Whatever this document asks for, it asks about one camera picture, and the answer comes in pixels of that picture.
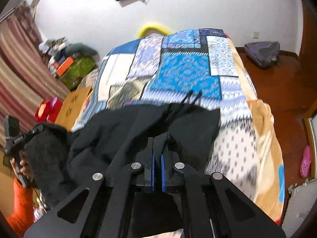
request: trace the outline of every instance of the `wall outlet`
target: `wall outlet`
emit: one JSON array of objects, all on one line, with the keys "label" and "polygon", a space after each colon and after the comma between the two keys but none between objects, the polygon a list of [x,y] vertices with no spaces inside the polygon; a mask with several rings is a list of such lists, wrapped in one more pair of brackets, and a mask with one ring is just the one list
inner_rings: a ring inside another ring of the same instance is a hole
[{"label": "wall outlet", "polygon": [[259,32],[253,32],[252,38],[258,39],[259,38]]}]

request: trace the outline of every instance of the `brown floor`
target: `brown floor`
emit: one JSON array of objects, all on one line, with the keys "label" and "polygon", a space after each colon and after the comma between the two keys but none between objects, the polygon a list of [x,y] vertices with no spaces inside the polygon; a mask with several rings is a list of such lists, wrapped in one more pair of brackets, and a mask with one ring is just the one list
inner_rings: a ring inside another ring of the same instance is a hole
[{"label": "brown floor", "polygon": [[293,57],[280,56],[277,66],[261,70],[245,53],[240,56],[258,98],[271,107],[275,134],[283,154],[285,189],[291,184],[302,184],[305,179],[301,178],[299,167],[302,151],[308,145],[303,115],[317,99],[317,81]]}]

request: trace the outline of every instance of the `patchwork bedspread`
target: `patchwork bedspread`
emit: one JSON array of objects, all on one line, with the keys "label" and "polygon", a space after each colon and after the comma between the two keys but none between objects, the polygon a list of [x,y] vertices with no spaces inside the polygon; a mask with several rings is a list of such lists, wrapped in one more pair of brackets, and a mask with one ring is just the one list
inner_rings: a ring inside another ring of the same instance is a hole
[{"label": "patchwork bedspread", "polygon": [[104,58],[95,89],[73,131],[97,112],[127,104],[181,102],[202,91],[196,105],[221,109],[221,127],[206,174],[218,171],[274,221],[284,203],[282,153],[268,105],[223,30],[189,29],[146,37],[114,48]]}]

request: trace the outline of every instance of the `pink shoe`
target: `pink shoe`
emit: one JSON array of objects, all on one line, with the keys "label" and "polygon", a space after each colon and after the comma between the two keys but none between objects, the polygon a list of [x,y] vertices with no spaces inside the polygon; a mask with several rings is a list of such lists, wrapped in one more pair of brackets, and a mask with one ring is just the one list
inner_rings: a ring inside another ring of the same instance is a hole
[{"label": "pink shoe", "polygon": [[303,159],[302,159],[301,168],[300,168],[300,173],[302,178],[306,178],[308,176],[308,170],[309,170],[311,162],[312,162],[312,159],[310,156],[310,147],[307,145],[304,148]]}]

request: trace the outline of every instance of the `black drawstring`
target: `black drawstring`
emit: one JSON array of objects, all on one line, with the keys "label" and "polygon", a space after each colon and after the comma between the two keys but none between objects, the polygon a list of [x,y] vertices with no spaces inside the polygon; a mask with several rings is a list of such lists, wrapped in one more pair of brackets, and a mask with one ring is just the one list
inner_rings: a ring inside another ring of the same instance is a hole
[{"label": "black drawstring", "polygon": [[[190,90],[186,96],[184,97],[184,99],[180,102],[180,104],[178,105],[178,107],[173,110],[168,116],[167,118],[165,119],[165,122],[169,122],[171,120],[173,120],[175,118],[175,116],[177,114],[183,114],[184,112],[186,112],[187,110],[189,110],[190,107],[186,107],[184,108],[184,103],[186,101],[186,99],[188,99],[188,103],[190,102],[190,99],[191,99],[191,96],[193,95],[194,91],[193,90]],[[199,99],[199,104],[200,104],[200,100],[201,100],[201,97],[202,97],[202,91],[199,91],[197,96],[195,97],[195,99],[193,100],[193,102],[191,103],[191,105],[193,106],[196,101]]]}]

